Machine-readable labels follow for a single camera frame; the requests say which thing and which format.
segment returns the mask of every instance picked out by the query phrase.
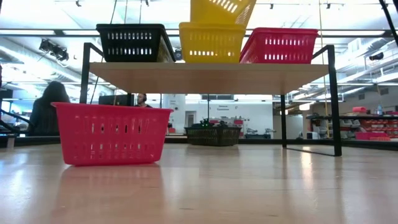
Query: computer monitor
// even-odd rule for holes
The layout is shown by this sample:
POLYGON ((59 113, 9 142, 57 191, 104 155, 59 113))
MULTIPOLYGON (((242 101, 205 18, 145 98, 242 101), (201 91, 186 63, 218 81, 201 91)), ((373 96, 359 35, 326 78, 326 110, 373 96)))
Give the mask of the computer monitor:
MULTIPOLYGON (((113 96, 100 96, 98 100, 98 104, 100 105, 113 105, 115 101, 113 96)), ((116 95, 116 106, 134 106, 134 95, 131 95, 131 103, 127 103, 127 95, 116 95)))

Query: black basket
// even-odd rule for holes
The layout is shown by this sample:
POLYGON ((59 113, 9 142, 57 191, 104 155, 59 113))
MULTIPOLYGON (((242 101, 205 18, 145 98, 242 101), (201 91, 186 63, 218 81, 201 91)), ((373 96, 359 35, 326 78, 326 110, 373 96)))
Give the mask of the black basket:
POLYGON ((162 24, 97 24, 107 62, 175 62, 162 24))
POLYGON ((241 128, 185 128, 188 143, 200 146, 233 146, 238 143, 241 128))

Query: wooden tabletop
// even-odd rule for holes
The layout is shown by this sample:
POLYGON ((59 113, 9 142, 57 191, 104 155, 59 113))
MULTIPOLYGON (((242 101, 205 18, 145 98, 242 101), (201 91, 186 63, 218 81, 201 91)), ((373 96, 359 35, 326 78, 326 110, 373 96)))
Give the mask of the wooden tabletop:
POLYGON ((0 152, 0 223, 398 223, 397 161, 166 144, 156 164, 70 167, 59 145, 21 147, 0 152))
POLYGON ((91 63, 130 93, 286 94, 328 74, 327 65, 91 63))

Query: red basket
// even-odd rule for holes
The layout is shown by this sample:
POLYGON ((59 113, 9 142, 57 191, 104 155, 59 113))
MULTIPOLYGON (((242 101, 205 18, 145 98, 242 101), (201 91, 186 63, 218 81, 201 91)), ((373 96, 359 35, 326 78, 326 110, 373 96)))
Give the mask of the red basket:
POLYGON ((240 63, 310 64, 316 29, 256 28, 244 46, 240 63))
POLYGON ((386 133, 355 133, 357 140, 371 140, 371 138, 385 138, 388 137, 386 133))
POLYGON ((77 166, 158 161, 172 110, 54 103, 63 160, 77 166))

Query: table frame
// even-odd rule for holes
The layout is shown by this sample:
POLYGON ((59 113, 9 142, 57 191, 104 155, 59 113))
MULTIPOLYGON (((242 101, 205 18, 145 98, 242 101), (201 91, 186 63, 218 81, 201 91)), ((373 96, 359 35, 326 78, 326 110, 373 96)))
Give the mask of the table frame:
MULTIPOLYGON (((81 70, 81 92, 80 92, 80 103, 87 103, 87 91, 88 82, 90 76, 90 54, 91 49, 103 57, 102 51, 97 48, 92 43, 84 43, 83 52, 83 67, 81 70)), ((321 154, 326 156, 341 156, 341 135, 340 135, 340 121, 339 121, 339 110, 338 110, 338 93, 337 93, 337 78, 336 78, 336 68, 335 68, 335 46, 326 45, 321 50, 313 55, 313 58, 322 55, 324 52, 328 53, 328 69, 329 69, 329 79, 330 79, 330 95, 331 95, 331 116, 333 122, 333 145, 334 154, 326 154, 321 152, 306 151, 301 149, 294 149, 287 147, 286 138, 286 115, 282 113, 282 147, 284 149, 290 149, 301 152, 309 152, 314 154, 321 154)), ((131 93, 127 93, 127 101, 131 102, 131 93)), ((280 96, 281 111, 285 111, 285 95, 280 96)))

